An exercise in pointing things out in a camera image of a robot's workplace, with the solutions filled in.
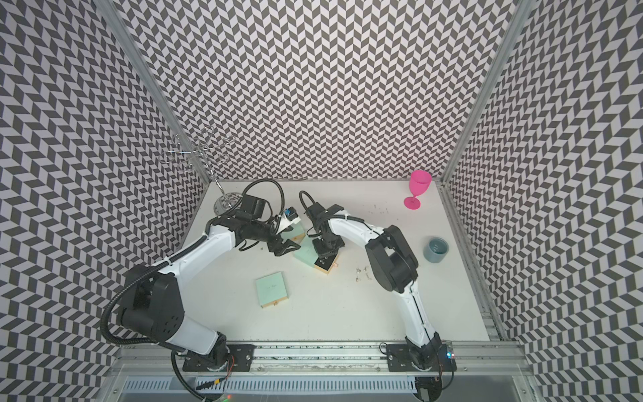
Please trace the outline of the aluminium front rail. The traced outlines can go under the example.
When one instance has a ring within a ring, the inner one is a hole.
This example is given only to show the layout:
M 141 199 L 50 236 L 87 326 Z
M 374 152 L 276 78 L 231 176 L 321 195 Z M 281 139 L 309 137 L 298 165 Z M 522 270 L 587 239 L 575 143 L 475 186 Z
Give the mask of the aluminium front rail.
M 167 350 L 125 347 L 100 401 L 383 400 L 540 401 L 534 374 L 514 342 L 449 341 L 428 370 L 392 342 L 231 343 L 231 372 L 204 372 Z M 182 367 L 177 377 L 174 364 Z

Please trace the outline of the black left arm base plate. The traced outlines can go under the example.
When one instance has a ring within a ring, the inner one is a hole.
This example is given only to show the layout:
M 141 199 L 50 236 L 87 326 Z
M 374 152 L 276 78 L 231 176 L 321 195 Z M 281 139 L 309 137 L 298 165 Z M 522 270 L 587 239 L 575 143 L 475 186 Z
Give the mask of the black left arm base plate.
M 251 343 L 227 344 L 224 347 L 215 347 L 210 354 L 201 355 L 188 352 L 184 357 L 183 371 L 206 373 L 249 372 L 254 358 L 256 347 Z

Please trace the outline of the aluminium corner post left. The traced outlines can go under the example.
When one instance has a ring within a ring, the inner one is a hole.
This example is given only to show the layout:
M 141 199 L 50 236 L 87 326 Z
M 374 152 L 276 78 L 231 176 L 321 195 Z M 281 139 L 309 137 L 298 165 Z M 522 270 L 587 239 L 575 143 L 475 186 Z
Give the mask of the aluminium corner post left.
M 177 137 L 180 150 L 187 152 L 188 161 L 191 163 L 194 171 L 203 182 L 209 184 L 211 179 L 206 167 L 204 167 L 190 137 L 184 132 L 157 80 L 153 77 L 134 38 L 125 25 L 120 13 L 118 13 L 115 3 L 113 1 L 103 0 L 95 1 L 94 3 L 97 12 L 104 18 L 106 25 L 114 34 L 125 55 L 129 58 L 132 67 L 137 72 L 142 84 L 146 87 L 149 95 L 155 102 L 157 109 L 167 122 L 170 132 Z

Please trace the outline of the pink plastic wine glass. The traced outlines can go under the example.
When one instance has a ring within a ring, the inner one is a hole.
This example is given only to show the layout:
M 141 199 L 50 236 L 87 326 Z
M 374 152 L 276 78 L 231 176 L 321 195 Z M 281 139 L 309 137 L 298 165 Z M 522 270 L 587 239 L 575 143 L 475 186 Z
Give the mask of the pink plastic wine glass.
M 417 210 L 421 206 L 419 197 L 424 194 L 433 181 L 432 175 L 424 170 L 415 170 L 410 175 L 410 197 L 405 198 L 404 206 L 407 209 Z

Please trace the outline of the mint green drawer jewelry box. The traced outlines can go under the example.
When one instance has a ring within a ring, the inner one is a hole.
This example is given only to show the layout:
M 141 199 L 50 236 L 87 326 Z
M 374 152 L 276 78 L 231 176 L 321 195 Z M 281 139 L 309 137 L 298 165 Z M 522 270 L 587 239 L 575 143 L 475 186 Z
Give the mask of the mint green drawer jewelry box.
M 338 266 L 338 255 L 321 257 L 318 256 L 312 239 L 304 237 L 300 243 L 300 248 L 293 253 L 293 256 L 302 264 L 329 274 L 333 268 Z

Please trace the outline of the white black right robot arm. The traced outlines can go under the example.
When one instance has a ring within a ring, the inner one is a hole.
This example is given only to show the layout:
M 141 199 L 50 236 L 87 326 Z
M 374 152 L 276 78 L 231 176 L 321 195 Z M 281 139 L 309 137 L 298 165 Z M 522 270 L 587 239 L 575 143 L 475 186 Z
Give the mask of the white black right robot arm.
M 442 340 L 420 297 L 418 259 L 400 228 L 371 225 L 338 204 L 325 208 L 304 190 L 299 200 L 315 231 L 312 245 L 317 255 L 323 259 L 336 256 L 346 241 L 362 247 L 377 283 L 395 294 L 412 365 L 420 371 L 435 368 L 440 363 Z

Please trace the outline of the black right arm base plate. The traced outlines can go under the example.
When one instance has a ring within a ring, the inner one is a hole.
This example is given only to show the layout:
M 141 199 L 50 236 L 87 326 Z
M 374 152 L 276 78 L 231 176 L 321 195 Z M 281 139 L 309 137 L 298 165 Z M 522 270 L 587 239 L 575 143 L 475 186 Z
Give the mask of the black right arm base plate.
M 378 348 L 385 355 L 390 372 L 457 371 L 454 353 L 448 343 L 442 343 L 439 348 L 428 346 L 422 349 L 406 343 L 380 343 Z

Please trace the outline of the aluminium corner post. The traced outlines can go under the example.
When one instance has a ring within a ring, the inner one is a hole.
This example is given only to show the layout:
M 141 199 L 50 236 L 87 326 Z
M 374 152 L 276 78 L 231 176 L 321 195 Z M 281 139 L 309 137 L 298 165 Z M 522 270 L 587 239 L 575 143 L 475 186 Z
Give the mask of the aluminium corner post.
M 445 170 L 440 179 L 443 184 L 448 183 L 453 177 L 457 166 L 467 149 L 470 140 L 472 139 L 477 124 L 480 122 L 482 113 L 485 112 L 487 103 L 491 99 L 496 85 L 502 77 L 502 72 L 512 55 L 513 49 L 527 24 L 530 14 L 537 4 L 538 1 L 534 0 L 517 1 L 515 13 L 510 19 L 505 34 L 502 35 L 502 40 L 498 46 L 497 53 L 492 59 L 490 69 L 486 73 L 480 91 L 475 98 L 471 113 L 467 118 L 457 143 L 455 144 L 454 151 L 445 166 Z
M 120 13 L 118 13 L 115 3 L 113 1 L 103 0 L 95 1 L 94 3 L 97 12 L 104 18 L 106 25 L 114 34 L 125 55 L 129 58 L 132 67 L 137 72 L 142 84 L 146 87 L 149 95 L 155 102 L 157 109 L 167 122 L 170 132 L 177 137 L 180 150 L 187 152 L 188 161 L 191 163 L 194 171 L 203 182 L 209 184 L 211 179 L 206 167 L 204 167 L 190 137 L 184 132 L 157 80 L 153 77 L 134 38 L 125 25 Z

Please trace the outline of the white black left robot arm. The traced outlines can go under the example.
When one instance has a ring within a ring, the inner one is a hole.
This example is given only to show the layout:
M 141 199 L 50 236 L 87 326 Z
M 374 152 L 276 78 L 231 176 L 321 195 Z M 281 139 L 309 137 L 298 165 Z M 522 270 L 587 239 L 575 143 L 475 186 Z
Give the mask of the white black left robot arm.
M 208 370 L 229 368 L 230 351 L 222 333 L 198 323 L 185 311 L 182 293 L 187 284 L 223 254 L 246 241 L 265 243 L 274 256 L 284 256 L 299 245 L 281 234 L 300 222 L 293 207 L 286 207 L 279 187 L 280 207 L 263 216 L 267 201 L 249 191 L 256 180 L 223 214 L 209 220 L 204 233 L 180 251 L 126 274 L 126 284 L 100 316 L 100 333 L 109 343 L 152 343 L 175 353 L 202 360 Z

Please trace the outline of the small earrings pile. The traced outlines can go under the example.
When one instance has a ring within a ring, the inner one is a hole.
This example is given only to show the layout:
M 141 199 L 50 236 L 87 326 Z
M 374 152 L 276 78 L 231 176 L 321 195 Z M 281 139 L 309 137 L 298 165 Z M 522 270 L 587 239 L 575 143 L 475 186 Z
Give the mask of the small earrings pile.
M 364 268 L 357 268 L 355 270 L 355 281 L 360 282 L 360 281 L 372 281 L 373 278 L 371 276 L 371 273 L 369 271 L 368 267 Z

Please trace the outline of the chrome jewelry tree stand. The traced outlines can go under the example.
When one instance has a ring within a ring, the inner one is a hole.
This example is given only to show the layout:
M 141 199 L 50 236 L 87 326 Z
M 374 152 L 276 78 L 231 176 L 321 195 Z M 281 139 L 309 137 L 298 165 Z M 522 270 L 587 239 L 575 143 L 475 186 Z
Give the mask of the chrome jewelry tree stand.
M 228 147 L 234 141 L 235 135 L 221 132 L 215 127 L 207 127 L 197 135 L 190 135 L 179 127 L 172 134 L 171 144 L 162 147 L 157 156 L 163 166 L 193 170 L 206 184 L 213 184 L 219 191 L 219 197 L 214 202 L 214 213 L 221 215 L 241 199 L 239 192 L 224 188 L 219 172 L 219 169 L 230 164 L 231 151 Z

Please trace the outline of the aluminium corner post right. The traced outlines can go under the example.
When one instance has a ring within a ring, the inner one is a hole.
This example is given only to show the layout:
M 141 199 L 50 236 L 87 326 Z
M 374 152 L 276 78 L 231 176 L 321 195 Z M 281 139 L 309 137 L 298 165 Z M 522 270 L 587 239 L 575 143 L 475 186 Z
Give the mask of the aluminium corner post right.
M 487 103 L 491 99 L 496 85 L 502 77 L 502 72 L 512 55 L 513 49 L 527 24 L 530 14 L 537 4 L 538 1 L 534 0 L 517 1 L 515 13 L 510 19 L 505 34 L 502 35 L 502 40 L 498 46 L 497 53 L 492 59 L 490 69 L 486 73 L 480 91 L 475 98 L 471 113 L 467 118 L 457 143 L 455 144 L 454 151 L 445 166 L 445 170 L 440 179 L 443 184 L 448 183 L 453 177 L 457 166 L 467 149 L 470 140 L 472 139 L 477 124 L 480 122 L 482 113 L 485 112 Z

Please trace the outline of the teal round cup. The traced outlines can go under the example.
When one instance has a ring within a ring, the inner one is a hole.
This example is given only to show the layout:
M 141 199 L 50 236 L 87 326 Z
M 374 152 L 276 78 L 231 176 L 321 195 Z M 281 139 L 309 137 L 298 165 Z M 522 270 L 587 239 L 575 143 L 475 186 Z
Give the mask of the teal round cup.
M 445 259 L 449 250 L 450 246 L 446 240 L 432 236 L 423 250 L 423 256 L 428 262 L 439 264 Z

